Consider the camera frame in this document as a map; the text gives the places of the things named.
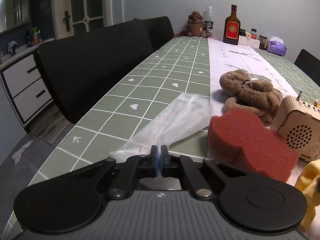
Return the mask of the white mesh fabric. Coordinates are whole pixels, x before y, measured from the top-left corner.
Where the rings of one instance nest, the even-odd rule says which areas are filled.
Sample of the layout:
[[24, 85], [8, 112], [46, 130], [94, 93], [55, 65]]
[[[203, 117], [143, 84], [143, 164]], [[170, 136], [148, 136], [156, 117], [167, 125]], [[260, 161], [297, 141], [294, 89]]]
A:
[[161, 149], [194, 135], [209, 125], [210, 101], [199, 94], [182, 93], [150, 123], [141, 129], [110, 157], [123, 163], [129, 157], [150, 154], [151, 146]]

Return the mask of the red heart sponge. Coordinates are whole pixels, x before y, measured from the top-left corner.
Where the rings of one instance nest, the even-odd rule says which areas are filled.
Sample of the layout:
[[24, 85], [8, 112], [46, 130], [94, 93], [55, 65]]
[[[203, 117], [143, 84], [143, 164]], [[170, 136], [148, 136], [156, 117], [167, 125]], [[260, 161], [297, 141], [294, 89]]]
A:
[[279, 133], [244, 109], [212, 116], [207, 138], [209, 156], [278, 181], [287, 182], [298, 161]]

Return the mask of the black chair near left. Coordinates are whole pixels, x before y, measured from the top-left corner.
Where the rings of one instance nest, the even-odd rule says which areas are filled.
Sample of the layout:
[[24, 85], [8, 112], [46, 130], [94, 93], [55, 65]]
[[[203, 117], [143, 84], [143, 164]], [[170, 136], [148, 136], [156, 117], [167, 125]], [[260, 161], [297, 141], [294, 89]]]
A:
[[132, 20], [43, 43], [34, 58], [58, 109], [76, 124], [152, 53], [143, 21]]

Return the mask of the brown fuzzy towel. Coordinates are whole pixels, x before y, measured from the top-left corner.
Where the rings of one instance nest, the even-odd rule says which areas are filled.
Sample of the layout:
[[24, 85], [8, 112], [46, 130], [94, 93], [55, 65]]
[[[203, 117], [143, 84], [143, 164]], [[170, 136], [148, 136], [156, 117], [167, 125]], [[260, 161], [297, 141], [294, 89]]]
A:
[[282, 93], [271, 82], [252, 80], [244, 70], [235, 70], [221, 75], [219, 80], [222, 90], [229, 95], [223, 111], [233, 108], [247, 110], [261, 121], [271, 123], [283, 100]]

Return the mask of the white table runner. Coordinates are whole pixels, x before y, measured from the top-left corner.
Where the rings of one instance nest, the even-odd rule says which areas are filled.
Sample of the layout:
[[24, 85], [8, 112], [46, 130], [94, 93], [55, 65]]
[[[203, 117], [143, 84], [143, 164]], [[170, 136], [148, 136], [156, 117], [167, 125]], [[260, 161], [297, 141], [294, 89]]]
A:
[[[210, 87], [212, 90], [210, 101], [213, 107], [213, 116], [225, 114], [223, 107], [225, 101], [229, 98], [229, 95], [220, 86], [219, 80], [221, 75], [239, 69], [247, 72], [252, 80], [271, 82], [273, 87], [282, 93], [283, 98], [288, 95], [297, 97], [295, 91], [286, 80], [261, 55], [248, 46], [237, 46], [218, 40], [210, 40], [209, 58]], [[263, 122], [263, 124], [266, 128], [270, 129], [271, 123]], [[293, 168], [289, 179], [296, 178], [297, 180], [306, 165], [310, 162], [304, 161], [298, 155], [297, 164]]]

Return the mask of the paper scrap on floor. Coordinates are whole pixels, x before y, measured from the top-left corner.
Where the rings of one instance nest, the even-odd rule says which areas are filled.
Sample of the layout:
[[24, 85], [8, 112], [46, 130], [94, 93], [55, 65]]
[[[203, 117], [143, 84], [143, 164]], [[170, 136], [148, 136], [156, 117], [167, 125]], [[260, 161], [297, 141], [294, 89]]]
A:
[[23, 152], [32, 144], [32, 142], [33, 140], [30, 140], [12, 155], [11, 158], [14, 161], [15, 165], [20, 161]]

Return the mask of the wooden speaker box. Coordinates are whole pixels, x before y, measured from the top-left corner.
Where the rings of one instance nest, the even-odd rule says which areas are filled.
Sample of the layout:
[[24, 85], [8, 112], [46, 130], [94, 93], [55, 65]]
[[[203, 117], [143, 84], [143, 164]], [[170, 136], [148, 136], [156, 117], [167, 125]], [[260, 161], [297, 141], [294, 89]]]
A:
[[286, 145], [307, 162], [319, 159], [319, 128], [319, 108], [291, 95], [283, 98], [270, 125], [270, 129], [278, 132]]

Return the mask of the brown bear figure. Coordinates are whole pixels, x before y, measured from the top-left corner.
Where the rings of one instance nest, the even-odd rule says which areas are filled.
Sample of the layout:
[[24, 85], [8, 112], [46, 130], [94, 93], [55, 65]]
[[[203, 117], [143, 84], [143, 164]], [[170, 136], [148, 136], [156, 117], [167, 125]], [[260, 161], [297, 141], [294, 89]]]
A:
[[203, 18], [198, 11], [193, 11], [188, 16], [186, 33], [188, 36], [204, 38], [208, 38], [210, 36], [208, 29], [204, 26]]

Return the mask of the yellow zigzag-edge cloth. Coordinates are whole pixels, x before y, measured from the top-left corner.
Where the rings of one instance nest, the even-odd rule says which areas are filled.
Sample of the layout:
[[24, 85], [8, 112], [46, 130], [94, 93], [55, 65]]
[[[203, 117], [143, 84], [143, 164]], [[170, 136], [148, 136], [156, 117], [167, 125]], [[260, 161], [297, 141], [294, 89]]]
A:
[[306, 232], [316, 216], [319, 206], [319, 159], [306, 165], [298, 177], [295, 188], [304, 194], [307, 201], [307, 211], [299, 229]]

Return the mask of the small white box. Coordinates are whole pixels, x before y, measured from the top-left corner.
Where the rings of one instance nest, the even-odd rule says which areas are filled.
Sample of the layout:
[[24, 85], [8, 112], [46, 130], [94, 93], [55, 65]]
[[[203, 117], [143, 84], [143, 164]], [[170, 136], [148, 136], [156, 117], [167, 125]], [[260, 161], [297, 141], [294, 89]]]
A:
[[259, 48], [260, 41], [253, 38], [248, 38], [246, 36], [239, 36], [238, 44], [243, 46], [249, 46], [252, 48]]

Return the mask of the clear plastic water bottle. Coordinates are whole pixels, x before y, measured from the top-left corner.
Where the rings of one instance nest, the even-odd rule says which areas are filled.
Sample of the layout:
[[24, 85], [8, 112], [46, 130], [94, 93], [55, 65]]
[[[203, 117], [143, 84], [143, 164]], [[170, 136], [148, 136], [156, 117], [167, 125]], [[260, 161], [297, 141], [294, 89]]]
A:
[[214, 27], [212, 6], [207, 7], [203, 20], [205, 28], [209, 31], [209, 36], [212, 37]]

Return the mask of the white drawer cabinet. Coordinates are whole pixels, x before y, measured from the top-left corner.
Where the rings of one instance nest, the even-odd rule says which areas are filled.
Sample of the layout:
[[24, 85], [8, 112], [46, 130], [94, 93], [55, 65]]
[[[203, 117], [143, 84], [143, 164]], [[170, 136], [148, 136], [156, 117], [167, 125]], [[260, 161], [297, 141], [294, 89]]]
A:
[[24, 128], [53, 102], [34, 59], [38, 47], [27, 48], [1, 64], [2, 85]]

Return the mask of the brown liquor bottle red label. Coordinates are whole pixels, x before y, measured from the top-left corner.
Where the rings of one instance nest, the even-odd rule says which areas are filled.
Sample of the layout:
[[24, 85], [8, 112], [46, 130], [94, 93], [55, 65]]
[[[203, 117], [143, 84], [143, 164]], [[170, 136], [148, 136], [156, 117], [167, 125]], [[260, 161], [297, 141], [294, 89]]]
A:
[[238, 45], [241, 22], [236, 15], [237, 5], [231, 5], [231, 14], [225, 20], [223, 42]]

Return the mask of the dark small jar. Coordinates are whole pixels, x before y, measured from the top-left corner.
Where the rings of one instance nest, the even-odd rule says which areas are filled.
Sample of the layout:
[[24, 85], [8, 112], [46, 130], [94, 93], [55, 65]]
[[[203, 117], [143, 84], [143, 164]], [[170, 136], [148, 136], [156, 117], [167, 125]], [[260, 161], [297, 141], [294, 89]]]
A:
[[260, 41], [259, 49], [266, 50], [268, 38], [262, 35], [259, 35], [259, 41]]

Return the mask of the small red-label bottle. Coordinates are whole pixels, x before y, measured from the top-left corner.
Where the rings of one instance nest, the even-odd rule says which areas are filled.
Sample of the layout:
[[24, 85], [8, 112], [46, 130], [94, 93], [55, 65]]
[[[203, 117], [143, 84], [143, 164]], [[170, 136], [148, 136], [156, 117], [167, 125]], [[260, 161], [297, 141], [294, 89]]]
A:
[[252, 28], [250, 33], [251, 33], [251, 38], [256, 40], [257, 39], [257, 30]]

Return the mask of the purple tissue box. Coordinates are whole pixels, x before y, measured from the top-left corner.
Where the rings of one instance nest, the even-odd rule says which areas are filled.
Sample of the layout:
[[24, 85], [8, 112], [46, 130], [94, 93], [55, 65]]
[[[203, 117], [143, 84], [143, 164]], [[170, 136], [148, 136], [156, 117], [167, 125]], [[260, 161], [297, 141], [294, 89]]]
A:
[[267, 40], [266, 50], [279, 56], [285, 56], [287, 52], [287, 46], [285, 46], [281, 38], [272, 36]]

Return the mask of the spray bottle on counter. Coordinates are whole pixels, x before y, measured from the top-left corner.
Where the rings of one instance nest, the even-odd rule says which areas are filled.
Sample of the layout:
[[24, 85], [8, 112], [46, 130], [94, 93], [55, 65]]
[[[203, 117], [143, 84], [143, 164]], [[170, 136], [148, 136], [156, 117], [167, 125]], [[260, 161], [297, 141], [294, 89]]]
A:
[[33, 27], [33, 44], [40, 44], [42, 42], [41, 32], [38, 27]]

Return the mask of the glass panel door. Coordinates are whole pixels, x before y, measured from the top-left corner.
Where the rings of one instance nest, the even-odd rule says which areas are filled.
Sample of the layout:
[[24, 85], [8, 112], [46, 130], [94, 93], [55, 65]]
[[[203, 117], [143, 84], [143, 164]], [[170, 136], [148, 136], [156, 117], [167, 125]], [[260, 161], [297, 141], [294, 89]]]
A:
[[112, 0], [52, 0], [55, 39], [113, 24]]

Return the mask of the black chair right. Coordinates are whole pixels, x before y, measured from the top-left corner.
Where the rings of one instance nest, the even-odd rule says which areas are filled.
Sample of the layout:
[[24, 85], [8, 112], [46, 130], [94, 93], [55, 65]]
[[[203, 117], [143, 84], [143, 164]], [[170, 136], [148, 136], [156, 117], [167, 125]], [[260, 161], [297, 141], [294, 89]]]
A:
[[305, 49], [300, 51], [294, 64], [308, 76], [319, 75], [319, 59]]

